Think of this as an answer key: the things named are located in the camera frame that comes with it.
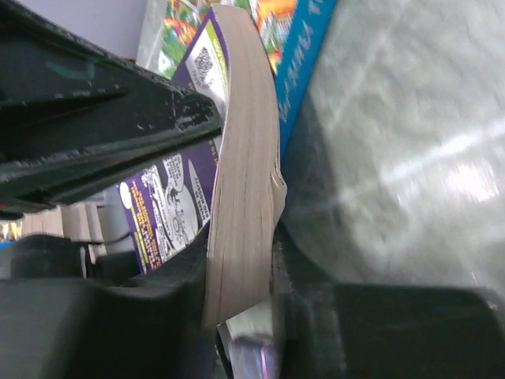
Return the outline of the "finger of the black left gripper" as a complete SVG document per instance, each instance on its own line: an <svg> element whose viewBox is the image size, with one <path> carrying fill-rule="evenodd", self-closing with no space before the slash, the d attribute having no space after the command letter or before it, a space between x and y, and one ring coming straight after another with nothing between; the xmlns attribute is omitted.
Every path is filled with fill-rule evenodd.
<svg viewBox="0 0 505 379"><path fill-rule="evenodd" d="M210 98L2 2L2 212L82 201L221 127Z"/></svg>

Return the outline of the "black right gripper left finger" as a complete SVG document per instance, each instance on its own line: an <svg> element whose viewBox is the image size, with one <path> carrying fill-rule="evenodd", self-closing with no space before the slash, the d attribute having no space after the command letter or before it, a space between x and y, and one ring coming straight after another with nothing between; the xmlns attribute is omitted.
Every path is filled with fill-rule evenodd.
<svg viewBox="0 0 505 379"><path fill-rule="evenodd" d="M201 326L207 235L127 280L84 278L85 242L31 235L1 250L4 378L210 378Z"/></svg>

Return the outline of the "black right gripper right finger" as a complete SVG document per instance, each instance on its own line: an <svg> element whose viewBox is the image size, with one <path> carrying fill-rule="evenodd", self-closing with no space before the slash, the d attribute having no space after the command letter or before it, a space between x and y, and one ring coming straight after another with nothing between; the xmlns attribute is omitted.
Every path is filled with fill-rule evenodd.
<svg viewBox="0 0 505 379"><path fill-rule="evenodd" d="M344 283L274 237L283 378L501 378L504 304L491 291Z"/></svg>

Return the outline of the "purple comic paperback book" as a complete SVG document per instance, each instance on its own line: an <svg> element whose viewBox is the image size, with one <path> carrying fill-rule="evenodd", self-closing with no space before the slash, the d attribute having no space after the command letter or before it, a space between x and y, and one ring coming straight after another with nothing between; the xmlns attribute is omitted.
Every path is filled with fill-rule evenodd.
<svg viewBox="0 0 505 379"><path fill-rule="evenodd" d="M144 168L117 191L142 272L205 236L202 321L211 327L269 296L273 234L287 191L274 77L249 13L214 4L174 80L215 102L221 135Z"/></svg>

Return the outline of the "dark purple Crusoe book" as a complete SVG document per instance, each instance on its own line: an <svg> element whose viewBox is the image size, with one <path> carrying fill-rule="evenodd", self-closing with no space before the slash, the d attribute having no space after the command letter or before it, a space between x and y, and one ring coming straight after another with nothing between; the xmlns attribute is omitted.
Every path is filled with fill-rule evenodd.
<svg viewBox="0 0 505 379"><path fill-rule="evenodd" d="M218 333L231 377L280 377L284 323L273 301L261 302L224 321Z"/></svg>

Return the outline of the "blue 26-Storey Treehouse book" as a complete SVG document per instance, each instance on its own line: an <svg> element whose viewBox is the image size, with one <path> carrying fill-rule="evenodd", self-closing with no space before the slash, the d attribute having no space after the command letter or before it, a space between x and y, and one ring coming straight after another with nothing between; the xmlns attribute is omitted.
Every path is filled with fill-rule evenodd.
<svg viewBox="0 0 505 379"><path fill-rule="evenodd" d="M172 77L211 4L210 1L148 2L137 64ZM234 1L232 4L252 16L267 51L275 74L280 150L284 152L335 2Z"/></svg>

